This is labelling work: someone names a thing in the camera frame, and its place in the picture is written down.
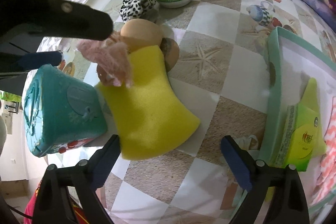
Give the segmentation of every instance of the red fabric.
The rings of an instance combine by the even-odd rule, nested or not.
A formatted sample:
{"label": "red fabric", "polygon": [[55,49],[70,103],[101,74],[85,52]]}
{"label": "red fabric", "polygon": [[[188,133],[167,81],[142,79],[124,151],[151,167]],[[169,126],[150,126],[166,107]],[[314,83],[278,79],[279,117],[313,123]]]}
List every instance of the red fabric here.
{"label": "red fabric", "polygon": [[[37,188],[35,190],[35,193],[33,194],[33,196],[31,197],[30,201],[27,204],[25,214],[28,215],[28,216],[33,215],[37,194],[38,194],[39,189],[40,189],[40,184],[41,184],[41,182],[37,186]],[[75,215],[76,215],[78,223],[79,224],[89,224],[88,221],[85,218],[83,209],[80,208],[79,206],[77,206],[76,203],[73,200],[71,200],[71,202],[72,202],[72,206],[73,206],[73,209],[75,211]],[[32,224],[32,220],[25,217],[24,218],[24,224]]]}

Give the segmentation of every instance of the silver rivet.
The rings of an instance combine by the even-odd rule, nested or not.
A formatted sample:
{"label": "silver rivet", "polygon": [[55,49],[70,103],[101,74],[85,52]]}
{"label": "silver rivet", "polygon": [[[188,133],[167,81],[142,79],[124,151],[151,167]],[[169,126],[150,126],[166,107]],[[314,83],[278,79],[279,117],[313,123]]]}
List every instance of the silver rivet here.
{"label": "silver rivet", "polygon": [[63,2],[61,8],[65,13],[72,12],[72,5],[69,2]]}
{"label": "silver rivet", "polygon": [[291,170],[295,170],[296,169],[296,166],[294,164],[289,164],[288,167],[291,169]]}
{"label": "silver rivet", "polygon": [[265,166],[265,162],[263,160],[256,160],[256,165],[258,165],[259,167],[263,167]]}
{"label": "silver rivet", "polygon": [[54,170],[55,167],[56,167],[55,164],[51,164],[51,165],[49,165],[49,166],[47,167],[47,169],[50,171],[50,170]]}
{"label": "silver rivet", "polygon": [[86,160],[86,159],[80,160],[80,161],[78,162],[78,165],[79,165],[79,166],[85,166],[85,165],[87,165],[87,160]]}

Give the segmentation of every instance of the blue gripper pad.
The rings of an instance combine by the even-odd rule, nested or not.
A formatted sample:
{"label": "blue gripper pad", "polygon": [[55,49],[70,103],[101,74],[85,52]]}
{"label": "blue gripper pad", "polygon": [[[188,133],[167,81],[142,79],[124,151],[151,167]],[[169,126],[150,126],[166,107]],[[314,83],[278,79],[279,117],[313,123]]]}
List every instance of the blue gripper pad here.
{"label": "blue gripper pad", "polygon": [[222,139],[220,149],[239,186],[248,192],[252,190],[251,172],[242,159],[242,157],[247,158],[250,156],[248,152],[240,149],[231,136],[225,136]]}

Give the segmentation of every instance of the starfish print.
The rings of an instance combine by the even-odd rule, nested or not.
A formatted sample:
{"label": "starfish print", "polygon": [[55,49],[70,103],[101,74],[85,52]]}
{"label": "starfish print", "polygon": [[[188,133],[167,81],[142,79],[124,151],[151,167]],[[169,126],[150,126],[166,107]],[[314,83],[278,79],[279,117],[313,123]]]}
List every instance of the starfish print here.
{"label": "starfish print", "polygon": [[209,52],[204,52],[204,50],[202,49],[201,45],[198,42],[196,42],[196,49],[197,49],[197,55],[195,57],[183,58],[182,61],[197,61],[199,63],[198,80],[202,80],[205,73],[206,65],[209,65],[215,72],[218,73],[221,72],[219,68],[217,68],[215,64],[211,62],[211,58],[213,57],[213,55],[219,52],[221,49],[214,49]]}

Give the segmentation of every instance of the leopard print scrunchie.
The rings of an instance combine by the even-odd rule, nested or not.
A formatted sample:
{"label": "leopard print scrunchie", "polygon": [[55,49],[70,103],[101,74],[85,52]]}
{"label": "leopard print scrunchie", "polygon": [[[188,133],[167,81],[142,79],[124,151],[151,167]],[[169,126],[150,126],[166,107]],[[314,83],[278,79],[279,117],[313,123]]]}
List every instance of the leopard print scrunchie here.
{"label": "leopard print scrunchie", "polygon": [[143,18],[153,9],[156,0],[123,0],[120,15],[124,22],[134,18]]}

